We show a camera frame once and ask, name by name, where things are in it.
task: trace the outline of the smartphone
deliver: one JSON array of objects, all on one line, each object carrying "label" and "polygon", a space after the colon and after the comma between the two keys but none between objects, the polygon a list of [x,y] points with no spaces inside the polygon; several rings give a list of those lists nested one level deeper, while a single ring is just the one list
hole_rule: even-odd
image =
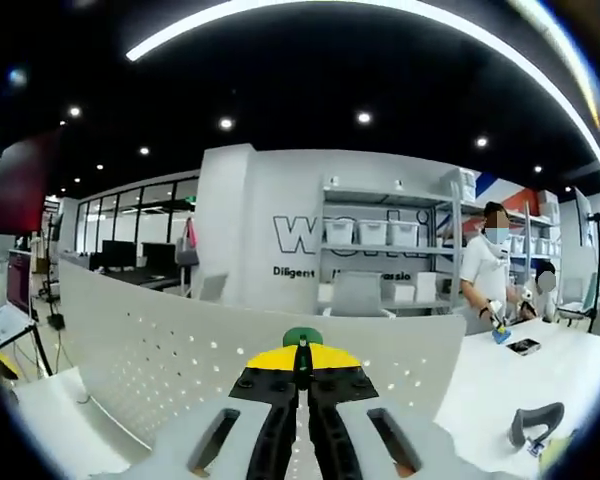
[{"label": "smartphone", "polygon": [[527,355],[532,354],[533,352],[537,352],[538,350],[540,350],[540,344],[535,340],[525,338],[524,340],[520,340],[519,342],[507,345],[507,348],[511,351],[516,352],[518,355],[522,355],[523,357],[525,357]]}]

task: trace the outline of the green knob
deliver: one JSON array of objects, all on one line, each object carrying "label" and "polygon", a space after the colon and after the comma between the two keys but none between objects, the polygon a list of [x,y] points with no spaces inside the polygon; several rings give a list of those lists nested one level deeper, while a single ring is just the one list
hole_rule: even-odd
[{"label": "green knob", "polygon": [[284,337],[282,337],[282,346],[300,345],[302,337],[307,339],[307,343],[318,343],[320,345],[323,343],[322,335],[315,328],[295,327],[284,334]]}]

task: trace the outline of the white t-shirt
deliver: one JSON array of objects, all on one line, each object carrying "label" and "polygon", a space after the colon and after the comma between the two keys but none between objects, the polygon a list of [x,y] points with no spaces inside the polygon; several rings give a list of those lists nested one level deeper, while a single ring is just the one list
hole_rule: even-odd
[{"label": "white t-shirt", "polygon": [[471,282],[488,300],[498,300],[502,304],[502,310],[496,313],[504,319],[511,262],[508,253],[504,258],[496,257],[487,242],[482,235],[469,241],[462,258],[460,279]]},{"label": "white t-shirt", "polygon": [[553,320],[553,317],[556,314],[556,289],[554,288],[551,292],[540,293],[538,292],[538,285],[533,278],[529,279],[525,284],[525,288],[531,292],[531,304],[535,307],[538,316],[547,317]]}]

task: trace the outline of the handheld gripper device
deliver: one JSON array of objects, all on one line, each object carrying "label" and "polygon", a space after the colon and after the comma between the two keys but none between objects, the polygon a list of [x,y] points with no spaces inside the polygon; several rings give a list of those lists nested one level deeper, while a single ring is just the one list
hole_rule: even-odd
[{"label": "handheld gripper device", "polygon": [[492,300],[490,302],[491,311],[491,326],[493,330],[491,331],[491,335],[493,335],[493,339],[496,341],[498,345],[504,342],[507,338],[511,336],[511,332],[507,330],[504,325],[504,322],[500,320],[498,317],[498,313],[502,308],[502,304],[497,300]]},{"label": "handheld gripper device", "polygon": [[[252,358],[228,396],[167,422],[144,461],[92,479],[520,480],[459,458],[446,430],[382,398],[360,362],[316,330],[294,328],[283,345]],[[319,473],[290,463],[300,391]]]}]

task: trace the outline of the red screen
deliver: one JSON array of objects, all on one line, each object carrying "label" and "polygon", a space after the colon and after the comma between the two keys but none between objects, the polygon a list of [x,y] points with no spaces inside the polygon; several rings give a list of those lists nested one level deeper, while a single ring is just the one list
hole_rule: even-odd
[{"label": "red screen", "polygon": [[40,230],[57,132],[14,143],[0,159],[0,234]]}]

